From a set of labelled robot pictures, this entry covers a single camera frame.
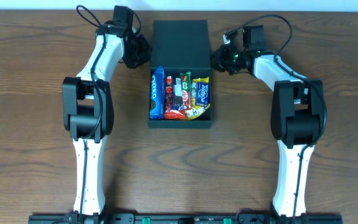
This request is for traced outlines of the blue Eclipse mint box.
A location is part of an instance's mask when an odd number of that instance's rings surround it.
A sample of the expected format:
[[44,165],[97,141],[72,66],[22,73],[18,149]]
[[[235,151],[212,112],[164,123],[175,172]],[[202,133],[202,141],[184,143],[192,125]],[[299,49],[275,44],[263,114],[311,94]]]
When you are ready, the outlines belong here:
[[198,82],[196,84],[196,100],[195,105],[207,107],[209,105],[209,84]]

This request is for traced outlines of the red KitKat bar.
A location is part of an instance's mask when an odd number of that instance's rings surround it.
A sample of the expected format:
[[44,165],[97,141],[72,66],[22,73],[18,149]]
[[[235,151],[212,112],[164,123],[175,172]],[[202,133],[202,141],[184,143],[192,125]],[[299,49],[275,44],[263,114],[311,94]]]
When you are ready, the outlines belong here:
[[191,109],[191,72],[180,74],[183,107],[185,110]]

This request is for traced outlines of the blue Oreo cookie pack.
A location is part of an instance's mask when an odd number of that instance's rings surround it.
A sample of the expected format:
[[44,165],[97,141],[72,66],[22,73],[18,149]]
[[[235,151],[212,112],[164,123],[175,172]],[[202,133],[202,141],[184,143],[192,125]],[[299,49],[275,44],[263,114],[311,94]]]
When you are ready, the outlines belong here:
[[150,119],[162,119],[165,102],[165,70],[162,66],[157,67],[151,76],[150,86]]

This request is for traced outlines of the dark purple chocolate bar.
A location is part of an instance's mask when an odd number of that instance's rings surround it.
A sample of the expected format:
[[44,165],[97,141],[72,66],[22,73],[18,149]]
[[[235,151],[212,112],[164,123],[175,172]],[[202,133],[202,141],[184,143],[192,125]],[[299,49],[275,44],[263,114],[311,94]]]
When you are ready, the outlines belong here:
[[173,110],[183,110],[183,94],[182,94],[182,85],[181,85],[181,78],[179,75],[174,75],[172,77],[173,81]]

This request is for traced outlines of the black box with lid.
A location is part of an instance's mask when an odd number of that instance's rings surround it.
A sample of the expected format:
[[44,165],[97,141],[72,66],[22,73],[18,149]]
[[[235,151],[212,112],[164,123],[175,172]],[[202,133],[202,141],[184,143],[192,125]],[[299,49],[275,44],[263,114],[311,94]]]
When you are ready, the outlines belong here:
[[192,78],[209,78],[209,92],[213,92],[206,20],[156,20],[151,46],[151,75],[160,65],[167,75],[190,72]]

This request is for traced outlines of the yellow snack bag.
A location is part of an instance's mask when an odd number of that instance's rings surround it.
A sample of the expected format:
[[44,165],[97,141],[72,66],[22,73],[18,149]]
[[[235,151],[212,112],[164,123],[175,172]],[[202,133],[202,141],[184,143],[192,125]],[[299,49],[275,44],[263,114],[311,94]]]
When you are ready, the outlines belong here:
[[195,78],[191,81],[191,109],[185,110],[185,116],[187,120],[196,119],[200,117],[210,107],[210,101],[207,107],[195,105],[196,84],[198,82],[205,82],[209,84],[209,78]]

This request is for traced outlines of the red snack bag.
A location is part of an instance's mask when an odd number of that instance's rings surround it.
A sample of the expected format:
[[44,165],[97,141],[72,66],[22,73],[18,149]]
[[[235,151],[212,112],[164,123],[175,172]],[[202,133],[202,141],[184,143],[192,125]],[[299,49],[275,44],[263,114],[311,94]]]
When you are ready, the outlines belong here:
[[164,102],[164,119],[185,119],[183,110],[174,110],[173,106],[173,82],[172,77],[165,77],[165,102]]

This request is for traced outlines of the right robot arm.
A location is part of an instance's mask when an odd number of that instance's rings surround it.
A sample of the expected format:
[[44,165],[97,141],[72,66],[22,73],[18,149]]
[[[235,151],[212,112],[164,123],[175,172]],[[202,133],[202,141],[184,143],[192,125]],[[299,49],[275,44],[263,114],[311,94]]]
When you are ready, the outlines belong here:
[[267,50],[263,26],[242,30],[243,48],[235,43],[237,30],[225,32],[224,43],[214,52],[211,64],[230,75],[246,69],[273,92],[270,128],[280,158],[272,217],[265,222],[309,223],[305,205],[308,166],[327,122],[322,81],[296,73],[278,53]]

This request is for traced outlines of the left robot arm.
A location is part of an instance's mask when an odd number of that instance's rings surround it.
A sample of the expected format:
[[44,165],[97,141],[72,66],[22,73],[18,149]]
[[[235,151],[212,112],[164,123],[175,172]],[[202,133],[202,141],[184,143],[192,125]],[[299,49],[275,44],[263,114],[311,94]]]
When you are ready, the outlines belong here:
[[62,83],[63,123],[76,152],[77,190],[73,211],[62,223],[102,223],[105,195],[103,156],[114,124],[110,81],[117,64],[135,69],[148,62],[151,46],[140,29],[138,15],[129,7],[115,6],[111,20],[94,18],[96,45],[84,69]]

